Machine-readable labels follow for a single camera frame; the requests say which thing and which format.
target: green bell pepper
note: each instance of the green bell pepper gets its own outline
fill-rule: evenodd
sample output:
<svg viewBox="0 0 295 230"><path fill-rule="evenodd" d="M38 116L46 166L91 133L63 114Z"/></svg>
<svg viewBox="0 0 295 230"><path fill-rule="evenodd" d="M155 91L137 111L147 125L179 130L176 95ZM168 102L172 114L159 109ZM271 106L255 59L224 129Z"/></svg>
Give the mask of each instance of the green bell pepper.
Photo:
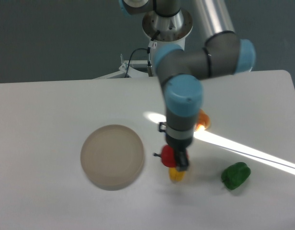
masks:
<svg viewBox="0 0 295 230"><path fill-rule="evenodd" d="M222 172L221 179L229 190L234 190L245 182L251 174L251 169L244 162L229 166Z"/></svg>

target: round plate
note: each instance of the round plate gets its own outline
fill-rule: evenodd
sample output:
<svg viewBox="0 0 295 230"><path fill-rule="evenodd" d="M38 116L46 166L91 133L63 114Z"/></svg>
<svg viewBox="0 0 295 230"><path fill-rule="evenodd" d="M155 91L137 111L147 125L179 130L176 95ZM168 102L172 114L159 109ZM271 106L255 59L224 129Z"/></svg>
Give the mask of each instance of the round plate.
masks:
<svg viewBox="0 0 295 230"><path fill-rule="evenodd" d="M104 126L87 138L80 162L87 177L98 187L122 189L137 178L143 167L143 144L130 128Z"/></svg>

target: black cable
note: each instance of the black cable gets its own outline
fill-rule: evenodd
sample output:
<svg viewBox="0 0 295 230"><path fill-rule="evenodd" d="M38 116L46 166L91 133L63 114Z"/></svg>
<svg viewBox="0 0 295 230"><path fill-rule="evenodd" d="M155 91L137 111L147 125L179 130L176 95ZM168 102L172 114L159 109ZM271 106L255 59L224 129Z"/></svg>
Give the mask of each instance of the black cable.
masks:
<svg viewBox="0 0 295 230"><path fill-rule="evenodd" d="M145 51L147 51L148 49L145 49L145 48L138 48L138 49L135 49L135 50L132 52L132 54L130 55L129 61L128 61L128 65L127 65L127 68L126 68L126 73L125 73L124 78L127 78L127 73L128 73L128 68L129 68L130 61L131 61L131 59L132 59L133 54L134 54L136 51L138 51L138 50L145 50Z"/></svg>
<svg viewBox="0 0 295 230"><path fill-rule="evenodd" d="M160 31L159 30L157 30L155 33L154 33L154 35L151 37L151 41L154 41L156 38L157 38L157 36L160 34ZM150 52L151 52L151 47L150 46L148 46L148 48L147 48L147 54L148 54L148 56L149 56L149 58L150 58ZM151 61L150 61L150 59L148 59L148 61L147 61L147 66L151 66Z"/></svg>

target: blue joint cap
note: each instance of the blue joint cap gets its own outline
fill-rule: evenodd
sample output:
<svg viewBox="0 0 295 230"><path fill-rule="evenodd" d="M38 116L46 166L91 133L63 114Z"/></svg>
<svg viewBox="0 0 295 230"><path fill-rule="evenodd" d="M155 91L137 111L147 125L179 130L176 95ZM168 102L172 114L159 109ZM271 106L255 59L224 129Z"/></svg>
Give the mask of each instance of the blue joint cap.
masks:
<svg viewBox="0 0 295 230"><path fill-rule="evenodd" d="M127 17L131 16L131 15L127 12L127 10L125 9L125 6L124 6L124 4L123 4L123 0L119 0L119 4L120 4L120 8L121 8L121 11L122 11L122 13L124 14L124 16L127 16Z"/></svg>
<svg viewBox="0 0 295 230"><path fill-rule="evenodd" d="M161 48L159 48L159 50L156 52L155 56L154 56L154 66L155 66L155 69L157 70L161 60L169 53L171 53L172 51L174 50L177 50L177 49L181 49L182 48L177 45L177 44L168 44L168 45L165 45Z"/></svg>
<svg viewBox="0 0 295 230"><path fill-rule="evenodd" d="M190 117L199 113L203 103L203 87L194 76L177 75L167 82L164 99L172 113Z"/></svg>
<svg viewBox="0 0 295 230"><path fill-rule="evenodd" d="M251 41L240 40L239 59L235 73L251 71L256 61L256 52Z"/></svg>

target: dark gray wall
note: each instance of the dark gray wall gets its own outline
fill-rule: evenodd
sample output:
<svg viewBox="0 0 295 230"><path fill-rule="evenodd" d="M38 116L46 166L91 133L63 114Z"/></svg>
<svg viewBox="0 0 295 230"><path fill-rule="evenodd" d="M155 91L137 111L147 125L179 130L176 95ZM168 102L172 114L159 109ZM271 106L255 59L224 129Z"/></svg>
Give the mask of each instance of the dark gray wall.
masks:
<svg viewBox="0 0 295 230"><path fill-rule="evenodd" d="M257 51L253 70L285 69L295 84L295 0L227 0L236 32ZM191 1L183 7L191 13ZM117 0L0 1L0 83L93 79L117 71L120 53L146 47L142 15ZM198 27L186 50L202 46ZM136 59L146 58L137 53Z"/></svg>

